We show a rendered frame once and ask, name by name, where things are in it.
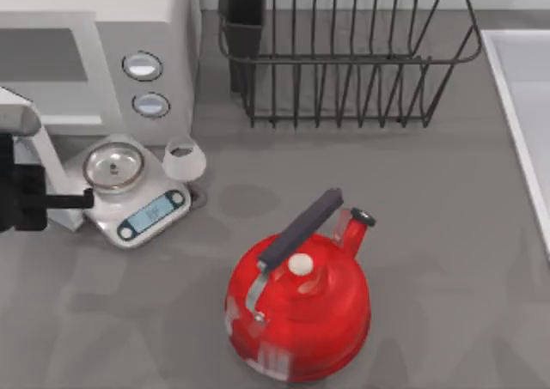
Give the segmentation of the black cutlery holder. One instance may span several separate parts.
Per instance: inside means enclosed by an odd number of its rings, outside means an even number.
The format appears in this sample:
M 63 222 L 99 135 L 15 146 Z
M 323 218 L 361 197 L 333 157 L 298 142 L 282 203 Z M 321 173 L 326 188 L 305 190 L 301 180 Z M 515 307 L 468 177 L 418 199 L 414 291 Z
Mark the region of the black cutlery holder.
M 244 64 L 238 59 L 253 60 L 260 53 L 266 0 L 218 0 L 218 12 L 229 48 L 230 90 L 241 92 L 246 89 L 240 80 Z

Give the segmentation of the red kettle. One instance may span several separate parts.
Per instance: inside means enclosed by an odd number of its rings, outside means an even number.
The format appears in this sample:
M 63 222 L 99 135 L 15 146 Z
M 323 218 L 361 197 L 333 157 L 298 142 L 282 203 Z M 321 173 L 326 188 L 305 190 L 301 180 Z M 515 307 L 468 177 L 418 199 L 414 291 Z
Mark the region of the red kettle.
M 224 323 L 248 366 L 275 380 L 311 382 L 359 353 L 371 305 L 357 255 L 375 225 L 330 188 L 284 230 L 242 254 L 229 278 Z

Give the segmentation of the pale microwave oven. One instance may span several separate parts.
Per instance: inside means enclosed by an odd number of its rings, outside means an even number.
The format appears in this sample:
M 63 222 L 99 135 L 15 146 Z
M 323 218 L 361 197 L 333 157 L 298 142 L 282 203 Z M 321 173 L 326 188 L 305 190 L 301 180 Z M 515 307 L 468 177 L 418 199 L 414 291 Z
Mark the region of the pale microwave oven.
M 0 0 L 0 87 L 32 101 L 52 135 L 160 146 L 192 129 L 201 29 L 200 0 Z M 123 71 L 138 51 L 160 58 L 159 78 Z M 132 108 L 150 92 L 169 100 L 160 119 Z

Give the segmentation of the pale grey rounded box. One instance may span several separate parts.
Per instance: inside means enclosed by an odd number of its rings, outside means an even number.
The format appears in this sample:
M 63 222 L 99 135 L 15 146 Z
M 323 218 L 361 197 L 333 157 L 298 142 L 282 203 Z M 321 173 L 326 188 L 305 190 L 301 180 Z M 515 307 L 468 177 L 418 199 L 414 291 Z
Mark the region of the pale grey rounded box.
M 40 165 L 45 169 L 46 195 L 80 195 L 53 147 L 37 106 L 30 100 L 0 87 L 0 133 L 14 140 L 15 163 Z M 76 231 L 83 224 L 83 210 L 46 209 L 49 222 Z

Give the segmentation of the white kitchen scale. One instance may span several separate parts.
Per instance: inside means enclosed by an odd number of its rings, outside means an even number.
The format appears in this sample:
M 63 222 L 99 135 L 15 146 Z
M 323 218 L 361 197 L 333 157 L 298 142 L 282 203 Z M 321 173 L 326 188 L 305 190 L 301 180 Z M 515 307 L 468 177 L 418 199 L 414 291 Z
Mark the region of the white kitchen scale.
M 187 187 L 171 178 L 150 150 L 133 138 L 111 135 L 76 159 L 73 176 L 93 190 L 85 216 L 122 249 L 141 246 L 191 209 Z

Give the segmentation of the small round microwave knob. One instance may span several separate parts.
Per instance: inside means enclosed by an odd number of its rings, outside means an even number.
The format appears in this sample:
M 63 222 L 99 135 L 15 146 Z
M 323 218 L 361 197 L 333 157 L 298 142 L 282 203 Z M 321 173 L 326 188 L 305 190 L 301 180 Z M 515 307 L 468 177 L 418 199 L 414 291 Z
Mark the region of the small round microwave knob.
M 158 93 L 146 93 L 134 96 L 132 99 L 133 110 L 147 119 L 160 119 L 170 111 L 169 100 Z

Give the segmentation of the clear glass cup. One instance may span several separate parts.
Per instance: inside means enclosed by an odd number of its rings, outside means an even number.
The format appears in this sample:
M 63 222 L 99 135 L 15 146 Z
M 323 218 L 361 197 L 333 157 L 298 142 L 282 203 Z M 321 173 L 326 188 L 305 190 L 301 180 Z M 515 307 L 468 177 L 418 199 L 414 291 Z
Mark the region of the clear glass cup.
M 162 167 L 171 179 L 194 181 L 204 174 L 206 164 L 204 151 L 190 137 L 175 138 L 165 147 Z

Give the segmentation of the large round microwave knob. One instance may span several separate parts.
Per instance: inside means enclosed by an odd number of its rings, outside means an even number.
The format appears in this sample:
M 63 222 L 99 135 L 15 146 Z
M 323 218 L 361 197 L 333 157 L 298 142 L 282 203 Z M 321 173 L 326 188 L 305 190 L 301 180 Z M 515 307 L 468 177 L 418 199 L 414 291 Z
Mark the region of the large round microwave knob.
M 138 51 L 124 56 L 122 69 L 132 80 L 152 82 L 162 75 L 162 61 L 150 52 Z

